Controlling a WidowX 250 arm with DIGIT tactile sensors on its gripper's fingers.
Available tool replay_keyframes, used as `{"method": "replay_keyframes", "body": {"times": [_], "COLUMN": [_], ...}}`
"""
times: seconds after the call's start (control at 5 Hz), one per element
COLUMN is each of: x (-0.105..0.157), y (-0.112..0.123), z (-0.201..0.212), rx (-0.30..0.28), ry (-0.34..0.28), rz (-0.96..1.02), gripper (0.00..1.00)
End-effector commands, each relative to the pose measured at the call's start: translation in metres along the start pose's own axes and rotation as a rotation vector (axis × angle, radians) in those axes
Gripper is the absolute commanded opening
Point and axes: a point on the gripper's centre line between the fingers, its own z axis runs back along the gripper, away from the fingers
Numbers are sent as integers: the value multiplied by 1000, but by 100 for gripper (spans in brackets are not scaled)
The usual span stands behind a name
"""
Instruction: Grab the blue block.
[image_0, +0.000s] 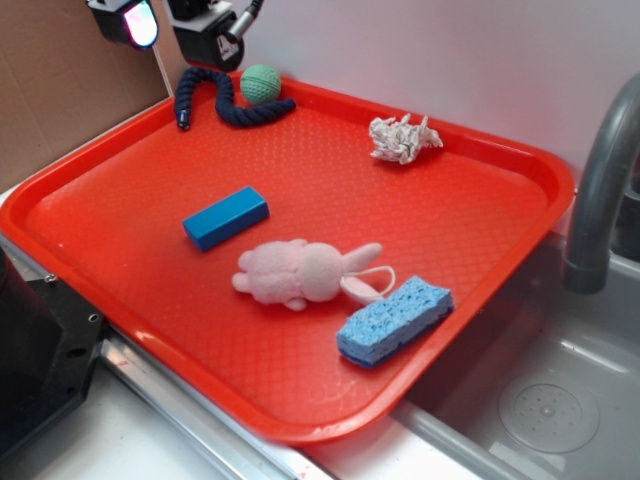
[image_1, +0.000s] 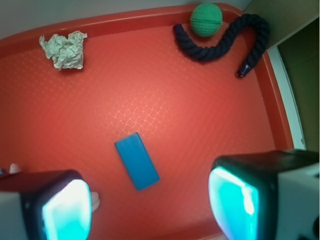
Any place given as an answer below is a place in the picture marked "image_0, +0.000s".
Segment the black gripper finger with light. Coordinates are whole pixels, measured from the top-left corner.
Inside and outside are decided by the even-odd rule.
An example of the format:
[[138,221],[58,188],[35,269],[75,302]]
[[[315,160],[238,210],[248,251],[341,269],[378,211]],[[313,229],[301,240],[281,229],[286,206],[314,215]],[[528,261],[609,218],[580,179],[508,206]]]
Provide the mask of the black gripper finger with light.
[[86,5],[105,39],[138,50],[156,43],[159,26],[149,1],[89,0]]

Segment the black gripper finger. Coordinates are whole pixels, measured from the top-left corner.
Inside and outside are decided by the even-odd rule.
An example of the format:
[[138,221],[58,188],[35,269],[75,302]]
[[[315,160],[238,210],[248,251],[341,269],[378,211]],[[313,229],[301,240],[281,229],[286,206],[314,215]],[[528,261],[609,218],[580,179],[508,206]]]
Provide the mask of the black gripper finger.
[[168,0],[165,7],[184,59],[192,66],[236,71],[244,58],[244,41],[225,33],[237,20],[228,1]]

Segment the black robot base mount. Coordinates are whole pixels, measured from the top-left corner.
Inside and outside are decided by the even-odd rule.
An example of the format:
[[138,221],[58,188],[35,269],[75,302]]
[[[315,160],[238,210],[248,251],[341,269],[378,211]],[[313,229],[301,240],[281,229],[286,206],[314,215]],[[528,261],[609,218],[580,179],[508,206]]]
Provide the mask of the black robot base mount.
[[104,315],[64,281],[1,254],[1,461],[87,398]]

